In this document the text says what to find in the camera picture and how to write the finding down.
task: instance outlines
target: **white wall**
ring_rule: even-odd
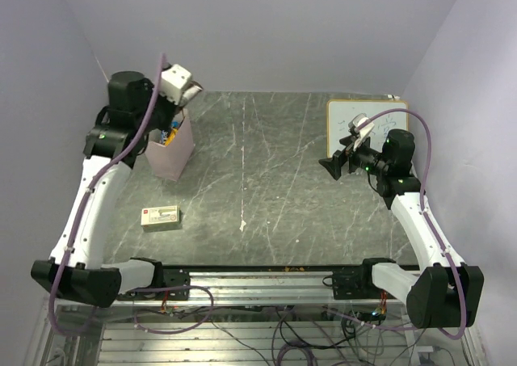
[[[403,95],[431,127],[438,221],[485,273],[478,323],[495,365],[516,359],[516,74],[517,1],[457,0]],[[422,171],[425,137],[411,125]]]
[[[401,94],[455,0],[68,0],[108,73],[158,53],[208,90]]]
[[[20,365],[106,83],[65,0],[0,0],[0,364]]]

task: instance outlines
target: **pink container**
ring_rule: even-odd
[[[185,118],[181,113],[174,118],[174,120],[183,118],[183,123],[172,142],[168,146],[160,144],[161,132],[157,130],[150,133],[149,144],[145,151],[145,156],[149,160],[154,174],[159,178],[175,182],[178,181],[192,150],[194,150],[191,120],[187,109],[183,109],[183,113]]]

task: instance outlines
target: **tabletop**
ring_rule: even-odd
[[[404,230],[366,174],[334,181],[326,104],[380,99],[329,93],[207,92],[189,105],[195,149],[178,182],[139,157],[112,218],[107,263],[308,265],[389,257],[416,263]],[[144,233],[141,210],[179,205],[181,229]]]

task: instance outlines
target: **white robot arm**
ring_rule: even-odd
[[[192,81],[191,73],[180,65],[168,65],[161,78],[160,96],[145,134],[154,129],[168,129],[172,118],[202,90]],[[130,259],[125,263],[103,264],[111,213],[137,155],[146,147],[146,138],[121,162],[107,170],[90,191],[74,244],[71,248],[67,246],[85,190],[89,190],[94,176],[135,137],[152,89],[149,79],[129,71],[114,74],[108,83],[109,105],[99,114],[95,127],[86,138],[81,183],[65,229],[48,260],[36,261],[32,267],[32,277],[49,290],[65,252],[70,251],[65,269],[68,275],[60,283],[63,298],[106,307],[120,293],[160,282],[161,264],[153,260]]]
[[[466,265],[452,248],[429,208],[425,193],[421,192],[420,181],[410,173],[413,135],[392,129],[378,152],[370,148],[373,122],[359,115],[349,126],[351,135],[340,140],[345,149],[336,151],[332,158],[320,160],[320,164],[336,180],[347,162],[349,173],[362,168],[368,173],[368,180],[369,175],[376,176],[376,189],[372,188],[401,222],[420,268],[419,276],[414,276],[391,259],[365,259],[359,287],[384,289],[402,301],[418,328],[460,326],[459,300],[464,297],[467,326],[472,325],[483,275],[479,267]],[[455,272],[463,292],[458,292]]]

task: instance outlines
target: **small box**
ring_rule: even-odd
[[[144,231],[179,229],[180,216],[179,206],[143,208],[141,225]]]

